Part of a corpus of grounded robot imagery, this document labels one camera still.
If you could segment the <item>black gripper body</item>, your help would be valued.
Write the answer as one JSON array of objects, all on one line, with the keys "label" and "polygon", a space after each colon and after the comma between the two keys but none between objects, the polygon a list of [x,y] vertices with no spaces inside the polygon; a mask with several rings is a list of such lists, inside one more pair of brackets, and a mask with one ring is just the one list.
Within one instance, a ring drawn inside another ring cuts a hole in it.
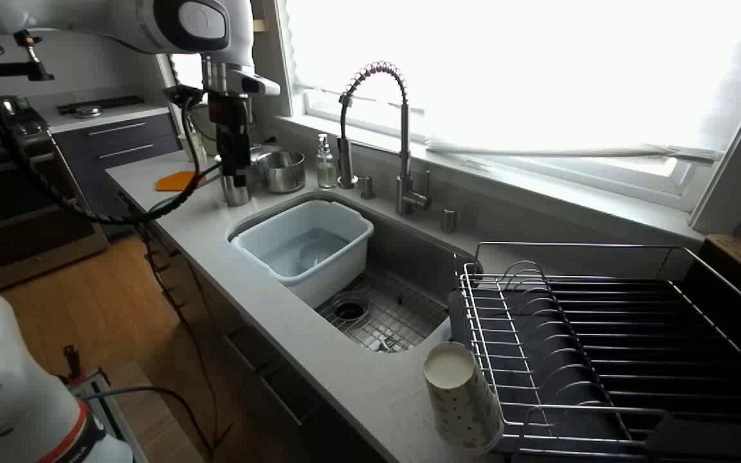
[{"label": "black gripper body", "polygon": [[217,151],[225,175],[241,175],[250,166],[250,106],[244,94],[214,91],[208,116],[217,125]]}]

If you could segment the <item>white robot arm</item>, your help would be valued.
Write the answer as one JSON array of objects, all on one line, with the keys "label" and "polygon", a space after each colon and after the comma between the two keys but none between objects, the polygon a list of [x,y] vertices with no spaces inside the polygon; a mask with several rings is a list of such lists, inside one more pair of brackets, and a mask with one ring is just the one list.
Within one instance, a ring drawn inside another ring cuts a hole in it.
[{"label": "white robot arm", "polygon": [[[212,107],[225,196],[246,190],[246,99],[277,89],[255,71],[250,0],[0,0],[0,35],[34,27],[92,32],[141,54],[198,54],[203,85],[178,85],[173,98]],[[3,295],[0,463],[133,463],[133,449],[34,360]]]}]

